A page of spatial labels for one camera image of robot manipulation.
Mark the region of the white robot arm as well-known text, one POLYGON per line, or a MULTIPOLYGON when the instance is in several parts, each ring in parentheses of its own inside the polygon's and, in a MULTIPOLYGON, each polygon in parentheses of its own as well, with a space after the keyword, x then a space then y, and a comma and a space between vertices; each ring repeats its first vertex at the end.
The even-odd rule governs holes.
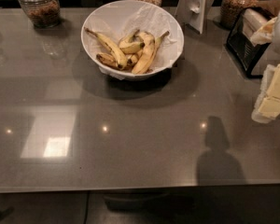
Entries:
MULTIPOLYGON (((271 43, 273 50, 280 54, 280 12, 277 17, 262 25, 250 40, 253 44, 271 43)), ((260 94, 254 104, 252 120, 269 123, 280 115, 280 64, 268 65, 263 73, 260 94)))

